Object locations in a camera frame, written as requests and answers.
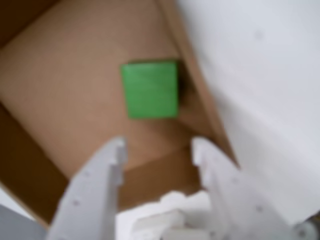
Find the gray object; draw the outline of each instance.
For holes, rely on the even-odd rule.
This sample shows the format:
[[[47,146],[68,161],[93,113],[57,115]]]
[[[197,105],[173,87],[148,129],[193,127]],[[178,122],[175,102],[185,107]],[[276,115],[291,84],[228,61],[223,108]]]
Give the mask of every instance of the gray object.
[[[0,205],[1,240],[44,240],[46,234],[37,222]]]

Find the green cube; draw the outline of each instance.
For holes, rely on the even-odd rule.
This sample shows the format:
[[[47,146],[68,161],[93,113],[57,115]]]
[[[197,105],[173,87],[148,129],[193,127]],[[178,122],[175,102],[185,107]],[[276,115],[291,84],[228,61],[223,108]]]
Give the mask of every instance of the green cube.
[[[172,118],[178,114],[178,70],[175,61],[121,66],[130,118]]]

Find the white plastic part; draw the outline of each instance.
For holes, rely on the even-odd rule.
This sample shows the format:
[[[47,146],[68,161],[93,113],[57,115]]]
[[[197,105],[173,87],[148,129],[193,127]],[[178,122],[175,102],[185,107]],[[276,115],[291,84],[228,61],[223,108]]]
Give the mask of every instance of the white plastic part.
[[[219,226],[215,239],[305,239],[261,196],[254,185],[218,147],[205,138],[192,140],[193,162],[208,190]]]
[[[161,240],[171,228],[184,228],[186,216],[178,209],[139,219],[132,228],[130,240]]]
[[[173,228],[163,234],[162,240],[211,240],[211,237],[201,229]]]
[[[114,240],[118,186],[127,161],[126,142],[102,146],[73,177],[60,201],[47,240]]]

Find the cardboard box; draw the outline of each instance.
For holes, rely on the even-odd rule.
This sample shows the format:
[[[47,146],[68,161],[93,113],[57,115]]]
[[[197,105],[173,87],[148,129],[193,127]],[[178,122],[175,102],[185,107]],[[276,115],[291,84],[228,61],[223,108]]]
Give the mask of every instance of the cardboard box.
[[[173,1],[27,2],[19,24],[0,28],[0,182],[38,220],[50,223],[67,179],[118,135],[129,146],[121,209],[199,189],[193,136],[233,158]],[[14,23],[7,11],[1,22]],[[168,59],[181,62],[179,116],[129,119],[120,65]]]

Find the green block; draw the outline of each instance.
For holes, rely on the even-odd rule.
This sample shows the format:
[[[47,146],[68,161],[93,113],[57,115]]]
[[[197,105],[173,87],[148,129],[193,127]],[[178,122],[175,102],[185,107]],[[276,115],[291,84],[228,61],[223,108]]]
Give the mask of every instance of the green block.
[[[178,70],[175,61],[121,66],[130,118],[172,118],[178,114]]]

